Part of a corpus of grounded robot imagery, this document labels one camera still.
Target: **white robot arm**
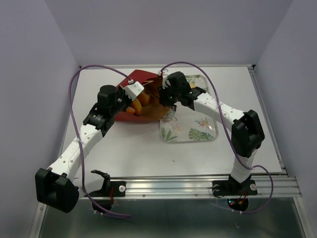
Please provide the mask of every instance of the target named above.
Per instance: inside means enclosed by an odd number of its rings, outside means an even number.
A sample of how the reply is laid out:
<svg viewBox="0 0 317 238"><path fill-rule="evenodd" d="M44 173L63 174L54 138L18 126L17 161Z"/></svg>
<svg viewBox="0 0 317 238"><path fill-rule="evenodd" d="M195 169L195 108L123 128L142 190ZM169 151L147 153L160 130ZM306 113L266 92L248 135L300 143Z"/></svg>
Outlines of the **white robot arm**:
<svg viewBox="0 0 317 238"><path fill-rule="evenodd" d="M106 85L98 93L98 102L92 107L80 128L80 139L75 138L64 153L52 163L47 170L39 169L35 175L38 201L69 212L80 197L85 196L81 179L75 179L81 165L79 143L83 145L84 158L92 148L104 137L114 123L114 116L125 110L131 102L144 90L138 82L130 82L118 90ZM201 88L191 88L183 73L176 72L163 79L163 86L158 89L160 103L173 106L180 101L182 105L207 116L216 118L220 123L220 114L216 99ZM240 160L251 167L254 155L264 140L264 133L258 115L250 110L247 113L221 103L225 124L232 133L232 142ZM91 171L86 184L88 193L110 188L110 176L100 171ZM251 171L243 167L237 159L234 161L229 180L217 181L217 195L237 195L247 189ZM257 191L248 192L256 195Z"/></svg>

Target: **wall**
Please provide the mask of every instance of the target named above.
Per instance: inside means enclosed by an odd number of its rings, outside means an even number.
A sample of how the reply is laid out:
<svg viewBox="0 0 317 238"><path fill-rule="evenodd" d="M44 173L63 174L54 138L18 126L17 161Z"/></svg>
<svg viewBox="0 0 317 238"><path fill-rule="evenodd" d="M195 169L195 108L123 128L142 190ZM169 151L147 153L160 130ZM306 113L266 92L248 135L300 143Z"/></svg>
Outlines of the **wall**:
<svg viewBox="0 0 317 238"><path fill-rule="evenodd" d="M80 65L251 64L290 0L45 0Z"/></svg>
<svg viewBox="0 0 317 238"><path fill-rule="evenodd" d="M295 0L256 66L288 173L317 227L317 1Z"/></svg>
<svg viewBox="0 0 317 238"><path fill-rule="evenodd" d="M56 157L78 65L43 0L0 2L0 237L28 237L34 175Z"/></svg>

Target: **screw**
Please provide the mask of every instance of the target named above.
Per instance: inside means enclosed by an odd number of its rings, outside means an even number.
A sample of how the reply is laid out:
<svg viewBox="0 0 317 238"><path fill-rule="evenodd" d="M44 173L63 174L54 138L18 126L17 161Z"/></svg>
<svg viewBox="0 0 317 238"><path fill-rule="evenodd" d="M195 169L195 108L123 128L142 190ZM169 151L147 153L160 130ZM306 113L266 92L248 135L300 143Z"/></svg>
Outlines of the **screw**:
<svg viewBox="0 0 317 238"><path fill-rule="evenodd" d="M257 186L256 186L254 183L252 183L252 184L250 185L250 189L251 189L252 191L255 191L255 190L257 190Z"/></svg>
<svg viewBox="0 0 317 238"><path fill-rule="evenodd" d="M120 191L120 192L124 192L124 191L125 191L125 186L120 185L120 186L119 186L119 191Z"/></svg>

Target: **cable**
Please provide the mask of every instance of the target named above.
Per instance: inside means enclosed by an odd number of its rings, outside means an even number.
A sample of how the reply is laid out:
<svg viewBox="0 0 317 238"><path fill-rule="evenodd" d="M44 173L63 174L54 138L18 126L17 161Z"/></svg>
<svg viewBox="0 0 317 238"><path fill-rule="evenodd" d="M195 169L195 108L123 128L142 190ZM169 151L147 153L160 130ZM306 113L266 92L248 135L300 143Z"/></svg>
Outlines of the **cable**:
<svg viewBox="0 0 317 238"><path fill-rule="evenodd" d="M176 61L176 62L169 63L169 64L165 65L160 71L161 71L161 73L163 74L163 71L164 71L167 67L169 67L169 66L171 66L171 65L174 65L174 64L180 64L180 63L181 63L181 64L188 64L188 65L191 65L191 66L197 68L201 73L203 73L203 75L207 78L207 80L208 80L209 83L211 84L211 87L212 87L212 89L213 89L213 91L214 91L214 95L215 95L216 101L217 101L218 106L219 106L219 115L220 115L221 123L222 123L223 129L224 129L224 133L226 134L226 137L227 137L228 142L229 142L229 144L230 144L230 146L231 146L231 149L232 149L232 151L233 151L233 154L234 154L234 156L237 158L238 162L239 162L244 168L246 168L246 169L248 169L248 170L252 170L252 169L254 169L254 168L261 168L261 169L263 169L263 170L267 173L269 179L271 180L271 193L270 193L270 195L269 195L268 200L266 201L266 203L265 203L262 207L260 207L260 208L258 208L258 209L256 209L256 210L253 210L253 211L245 211L245 212L242 212L242 213L250 214L250 213L255 213L255 212L258 212L258 211L262 210L263 208L265 208L265 207L269 204L269 202L271 201L272 196L273 196L274 183L273 183L273 178L272 178L271 174L270 174L270 173L268 172L268 170L267 170L266 168L264 168L262 165L254 165L253 167L248 167L248 166L246 166L246 165L241 161L241 159L239 158L239 156L238 156L238 154L237 154L237 152L236 152L236 150L235 150L235 148L234 148L234 146L233 146L233 143L232 143L232 141L231 141L231 139L230 139L230 135L229 135L229 133L228 133L228 131L227 131L226 122L225 122L224 117L223 117L223 114L222 114L221 104L220 104L220 100L219 100L219 97L218 97L216 88L215 88L214 84L212 83L211 79L209 78L209 76L206 74L206 72L205 72L202 68L200 68L198 65L195 65L195 64L190 63L190 62L186 62L186 61Z"/></svg>
<svg viewBox="0 0 317 238"><path fill-rule="evenodd" d="M120 72L119 70L116 70L114 68L111 68L111 67L108 67L108 66L104 66L104 65L99 65L99 64L91 64L91 65L87 65L87 66L84 66L84 67L81 67L79 70L77 70L74 75L72 76L70 82L69 82L69 87L68 87L68 102L69 102L69 106L70 106L70 115L71 115L71 119L73 121L73 124L74 124L74 128L75 128L75 133L76 133L76 136L78 138L78 144L79 144L79 150L80 150L80 158L81 158L81 171L82 171L82 187L83 187L83 191L85 192L85 194L87 195L87 197L89 198L89 200L94 204L96 205L99 209L101 209L102 211L105 212L105 214L102 214L102 216L107 216L107 217L112 217L112 218L120 218L120 219L124 219L124 218L129 218L131 217L131 215L128 215L128 214L123 214L123 213L117 213L117 212L112 212L112 211L109 211L105 208L103 208L102 206L100 206L89 194L88 192L86 191L86 188L85 188L85 158L84 158L84 150L83 150L83 145L82 145L82 142L81 142L81 139L80 139L80 134L79 134L79 131L78 131L78 128L77 128L77 124L76 124L76 120L75 120L75 115L74 115L74 111L73 111L73 107L72 107L72 101L71 101L71 86L73 84L73 81L75 79L75 77L84 69L87 69L87 68L91 68L91 67L100 67L100 68L105 68L105 69L109 69L109 70L112 70L118 74L121 74L123 75L124 77L128 78L129 80L131 80L131 78L126 75L125 73L122 73Z"/></svg>

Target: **white table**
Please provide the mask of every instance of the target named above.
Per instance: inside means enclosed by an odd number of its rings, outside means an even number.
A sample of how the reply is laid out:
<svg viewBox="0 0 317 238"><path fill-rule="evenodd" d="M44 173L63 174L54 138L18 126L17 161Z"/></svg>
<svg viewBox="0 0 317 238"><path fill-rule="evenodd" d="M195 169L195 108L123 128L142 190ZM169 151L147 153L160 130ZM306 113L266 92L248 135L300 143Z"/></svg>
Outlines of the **white table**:
<svg viewBox="0 0 317 238"><path fill-rule="evenodd" d="M122 68L130 74L135 68ZM159 68L139 68L157 73ZM244 111L258 112L265 140L254 165L265 166L271 173L281 167L265 122L247 67L203 67L215 84L222 102ZM192 67L171 67L169 72L200 74ZM79 77L73 108L78 126L97 101L103 85L117 85L124 77L106 69L86 69ZM86 172L97 169L112 177L191 176L229 174L234 155L218 123L218 138L213 142L165 143L160 137L159 122L137 124L115 122L106 136L85 160ZM75 137L72 121L67 127L63 150ZM254 173L263 173L255 169Z"/></svg>

